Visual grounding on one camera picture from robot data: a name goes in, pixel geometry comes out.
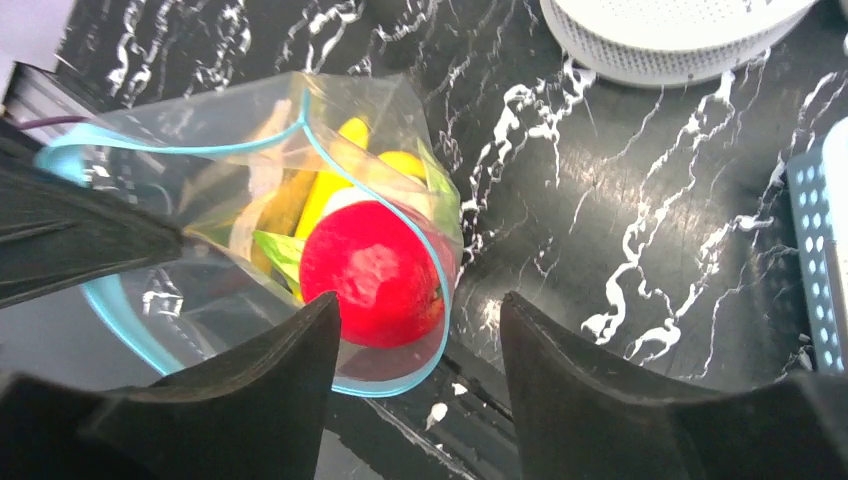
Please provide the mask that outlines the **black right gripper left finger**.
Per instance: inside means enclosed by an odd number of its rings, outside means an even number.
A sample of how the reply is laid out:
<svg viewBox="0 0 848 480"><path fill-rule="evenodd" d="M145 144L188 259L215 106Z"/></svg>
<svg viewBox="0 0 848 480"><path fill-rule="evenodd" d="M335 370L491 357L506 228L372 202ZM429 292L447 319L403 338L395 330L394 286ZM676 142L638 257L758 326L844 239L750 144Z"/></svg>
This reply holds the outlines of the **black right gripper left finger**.
<svg viewBox="0 0 848 480"><path fill-rule="evenodd" d="M147 387L1 376L5 479L310 479L340 347L325 293L271 330Z"/></svg>

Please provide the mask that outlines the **yellow banana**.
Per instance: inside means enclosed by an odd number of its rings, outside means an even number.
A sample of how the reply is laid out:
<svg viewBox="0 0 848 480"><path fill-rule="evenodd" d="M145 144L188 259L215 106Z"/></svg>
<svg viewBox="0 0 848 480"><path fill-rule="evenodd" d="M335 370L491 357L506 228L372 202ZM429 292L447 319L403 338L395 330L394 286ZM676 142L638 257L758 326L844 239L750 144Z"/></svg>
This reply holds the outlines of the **yellow banana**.
<svg viewBox="0 0 848 480"><path fill-rule="evenodd" d="M338 134L360 148L368 148L369 131L362 118L351 118L347 120L339 128ZM426 182L423 162L414 155L407 152L390 151L381 154L380 158L389 166L402 174L410 176L413 180L421 184ZM347 187L352 187L352 184L338 174L333 172L318 172L316 179L310 184L305 206L301 211L300 218L294 229L294 238L305 240L324 215L325 206L331 196Z"/></svg>

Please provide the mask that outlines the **clear zip top bag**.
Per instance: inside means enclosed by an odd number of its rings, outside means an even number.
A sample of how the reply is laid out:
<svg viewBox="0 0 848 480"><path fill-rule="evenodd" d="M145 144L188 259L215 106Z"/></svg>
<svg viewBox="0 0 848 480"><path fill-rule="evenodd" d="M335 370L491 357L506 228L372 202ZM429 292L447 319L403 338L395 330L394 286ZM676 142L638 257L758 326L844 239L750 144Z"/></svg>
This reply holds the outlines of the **clear zip top bag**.
<svg viewBox="0 0 848 480"><path fill-rule="evenodd" d="M351 118L365 121L367 149L338 134ZM391 186L406 183L427 192L378 158L386 151L418 155L423 143L434 159L422 103L406 78L290 72L84 123L138 143L130 149L79 146L75 154L36 165L113 194L183 235L177 259L81 287L101 321L155 371L168 375L207 361L280 325L309 302L294 295L254 233L293 237L318 172L338 174L409 226L436 266L446 305L440 325L408 345L369 348L341 336L333 390L391 397L435 369L447 342L456 279L448 282L422 230L428 222L408 217L372 190L382 171L393 177Z"/></svg>

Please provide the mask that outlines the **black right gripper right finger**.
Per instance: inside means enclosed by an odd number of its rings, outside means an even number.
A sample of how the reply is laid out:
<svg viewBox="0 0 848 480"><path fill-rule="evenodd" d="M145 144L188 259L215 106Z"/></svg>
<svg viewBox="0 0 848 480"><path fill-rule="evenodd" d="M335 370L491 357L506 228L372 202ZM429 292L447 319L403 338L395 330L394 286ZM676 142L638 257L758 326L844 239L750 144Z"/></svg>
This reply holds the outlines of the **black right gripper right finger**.
<svg viewBox="0 0 848 480"><path fill-rule="evenodd" d="M847 381L723 393L597 346L517 293L500 337L526 479L843 479Z"/></svg>

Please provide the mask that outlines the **red apple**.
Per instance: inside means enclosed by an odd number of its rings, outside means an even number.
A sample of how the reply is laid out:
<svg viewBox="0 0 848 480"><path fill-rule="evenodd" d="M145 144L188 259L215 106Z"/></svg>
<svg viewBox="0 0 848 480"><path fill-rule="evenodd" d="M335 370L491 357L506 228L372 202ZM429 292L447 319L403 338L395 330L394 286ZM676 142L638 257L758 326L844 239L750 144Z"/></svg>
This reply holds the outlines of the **red apple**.
<svg viewBox="0 0 848 480"><path fill-rule="evenodd" d="M369 348L411 344L444 320L445 293L429 252L398 216L370 200L320 220L301 255L302 297L334 292L342 339Z"/></svg>

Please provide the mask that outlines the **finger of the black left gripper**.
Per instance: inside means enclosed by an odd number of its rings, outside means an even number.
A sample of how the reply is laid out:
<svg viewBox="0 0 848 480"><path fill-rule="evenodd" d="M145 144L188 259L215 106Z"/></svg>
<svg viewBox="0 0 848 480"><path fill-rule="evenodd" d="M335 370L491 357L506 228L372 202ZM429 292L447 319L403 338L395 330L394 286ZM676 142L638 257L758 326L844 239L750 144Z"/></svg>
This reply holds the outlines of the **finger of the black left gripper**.
<svg viewBox="0 0 848 480"><path fill-rule="evenodd" d="M109 143L137 140L81 123L46 148L1 124L1 305L10 307L110 274L177 259L180 229L83 180L37 167Z"/></svg>

